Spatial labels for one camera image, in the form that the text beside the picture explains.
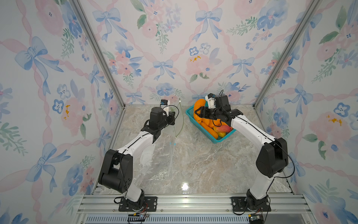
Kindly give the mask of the clear zip-top bag green print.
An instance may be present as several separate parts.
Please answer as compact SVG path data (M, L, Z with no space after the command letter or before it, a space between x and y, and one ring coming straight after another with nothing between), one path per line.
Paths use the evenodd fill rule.
M166 107L165 110L170 113L175 113L174 124L171 124L164 129L164 133L168 135L169 145L174 148L176 139L184 127L184 109L182 107L181 98L179 98L176 103L168 101L168 107Z

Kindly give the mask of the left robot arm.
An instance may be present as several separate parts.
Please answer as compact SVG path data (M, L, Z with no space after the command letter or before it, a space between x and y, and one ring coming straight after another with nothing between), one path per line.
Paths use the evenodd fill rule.
M145 203L144 191L132 183L133 161L155 143L163 129L175 125L176 112L168 108L168 105L152 108L150 118L132 141L120 149L110 149L104 155L98 183L121 193L132 206L141 208Z

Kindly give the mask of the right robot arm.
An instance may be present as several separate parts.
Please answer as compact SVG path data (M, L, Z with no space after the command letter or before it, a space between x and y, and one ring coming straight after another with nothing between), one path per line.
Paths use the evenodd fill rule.
M219 124L212 128L215 133L230 133L233 130L240 132L258 149L255 162L258 173L253 185L246 193L245 208L257 211L269 205L268 191L275 179L284 178L282 172L291 161L286 140L275 138L264 132L243 112L231 108L226 95L211 93L205 99L197 101L194 105L193 116L200 121L210 120L212 123L218 121Z

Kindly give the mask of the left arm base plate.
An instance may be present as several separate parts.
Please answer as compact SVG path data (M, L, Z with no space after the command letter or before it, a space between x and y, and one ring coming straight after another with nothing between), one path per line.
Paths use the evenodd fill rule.
M157 197L141 197L137 202L133 202L125 197L117 197L114 202L118 204L120 212L155 212L157 210Z

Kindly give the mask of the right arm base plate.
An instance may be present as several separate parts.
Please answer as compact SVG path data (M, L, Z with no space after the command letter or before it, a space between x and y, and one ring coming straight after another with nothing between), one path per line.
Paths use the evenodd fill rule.
M230 200L234 212L255 212L259 209L261 211L271 211L268 197L259 200L254 197L231 197Z

